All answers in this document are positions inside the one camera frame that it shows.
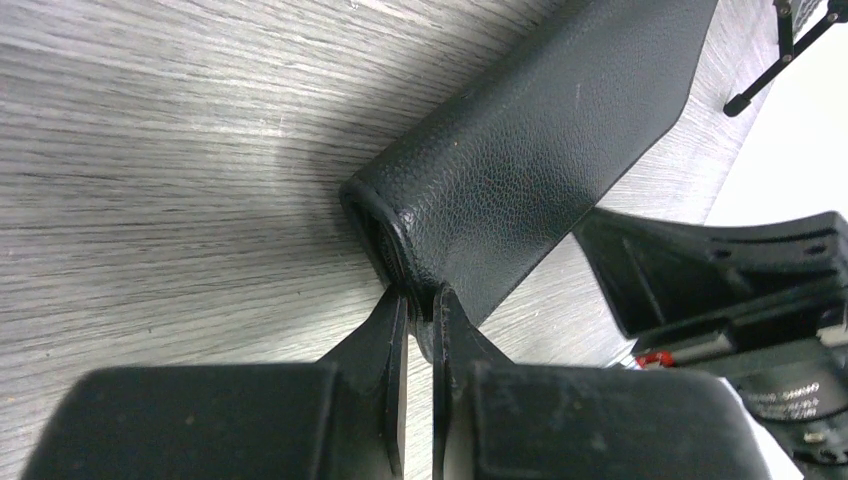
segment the black mechanical device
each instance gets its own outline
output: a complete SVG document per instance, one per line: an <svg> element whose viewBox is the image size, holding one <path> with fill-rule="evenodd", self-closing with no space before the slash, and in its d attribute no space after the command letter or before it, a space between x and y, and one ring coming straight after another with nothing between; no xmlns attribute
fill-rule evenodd
<svg viewBox="0 0 848 480"><path fill-rule="evenodd" d="M727 378L810 479L848 478L848 227L594 210L575 234L650 371L513 363L438 289L435 479L765 479ZM24 479L403 476L410 304L390 287L315 363L94 372Z"/></svg>
<svg viewBox="0 0 848 480"><path fill-rule="evenodd" d="M805 478L848 478L841 216L710 228L598 210L575 235L640 365L727 378Z"/></svg>

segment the gray wood surface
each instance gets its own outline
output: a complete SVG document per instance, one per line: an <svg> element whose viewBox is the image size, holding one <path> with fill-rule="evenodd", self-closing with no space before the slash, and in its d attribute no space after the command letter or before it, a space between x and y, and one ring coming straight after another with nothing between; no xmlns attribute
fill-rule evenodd
<svg viewBox="0 0 848 480"><path fill-rule="evenodd" d="M84 372L316 359L381 293L340 182L554 0L0 0L0 478ZM776 52L770 0L722 0L679 125L603 204L702 221ZM523 362L623 351L566 240L483 331ZM411 349L407 478L429 478Z"/></svg>

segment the red clip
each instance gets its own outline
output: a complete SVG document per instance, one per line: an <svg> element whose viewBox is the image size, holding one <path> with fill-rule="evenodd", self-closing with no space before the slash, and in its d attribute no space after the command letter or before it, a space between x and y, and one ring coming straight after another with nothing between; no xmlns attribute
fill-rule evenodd
<svg viewBox="0 0 848 480"><path fill-rule="evenodd" d="M671 358L671 352L654 352L647 355L639 355L636 357L636 363L642 368L656 367L673 367L674 359Z"/></svg>

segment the black leather case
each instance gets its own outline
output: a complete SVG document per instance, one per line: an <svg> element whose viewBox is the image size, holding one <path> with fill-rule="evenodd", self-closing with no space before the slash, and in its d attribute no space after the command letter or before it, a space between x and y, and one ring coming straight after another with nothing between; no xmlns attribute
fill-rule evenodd
<svg viewBox="0 0 848 480"><path fill-rule="evenodd" d="M412 294L477 326L683 111L716 0L575 0L359 170L341 202Z"/></svg>

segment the black metal stand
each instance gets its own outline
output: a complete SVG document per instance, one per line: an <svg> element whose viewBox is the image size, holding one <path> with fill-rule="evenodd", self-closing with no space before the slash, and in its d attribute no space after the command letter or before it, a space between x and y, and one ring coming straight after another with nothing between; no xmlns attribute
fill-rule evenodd
<svg viewBox="0 0 848 480"><path fill-rule="evenodd" d="M768 68L760 78L748 87L744 92L737 94L729 102L724 105L724 114L728 117L735 117L742 113L749 105L751 99L766 85L771 83L780 72L798 58L799 55L819 39L824 32L830 29L834 23L848 22L848 0L830 0L828 2L827 15L824 16L806 35L798 40L798 43L792 43L792 9L789 2L778 0L775 2L777 10L777 37L780 46L780 58Z"/></svg>

